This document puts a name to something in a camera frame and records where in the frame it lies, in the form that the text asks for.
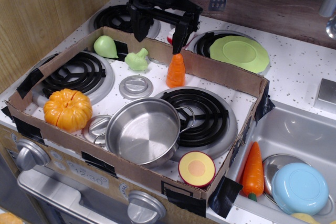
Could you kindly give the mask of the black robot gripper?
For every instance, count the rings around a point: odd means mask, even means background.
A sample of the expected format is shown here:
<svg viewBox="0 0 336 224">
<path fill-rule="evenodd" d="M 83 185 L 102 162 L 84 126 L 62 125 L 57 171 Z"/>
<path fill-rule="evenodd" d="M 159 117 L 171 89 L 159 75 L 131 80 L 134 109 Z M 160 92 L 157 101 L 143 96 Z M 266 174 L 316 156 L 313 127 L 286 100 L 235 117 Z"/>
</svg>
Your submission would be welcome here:
<svg viewBox="0 0 336 224">
<path fill-rule="evenodd" d="M 199 16 L 203 11 L 189 0 L 129 0 L 127 9 L 138 42 L 148 35 L 155 19 L 175 25 L 172 37 L 174 55 L 181 52 L 190 34 L 197 31 Z"/>
</svg>

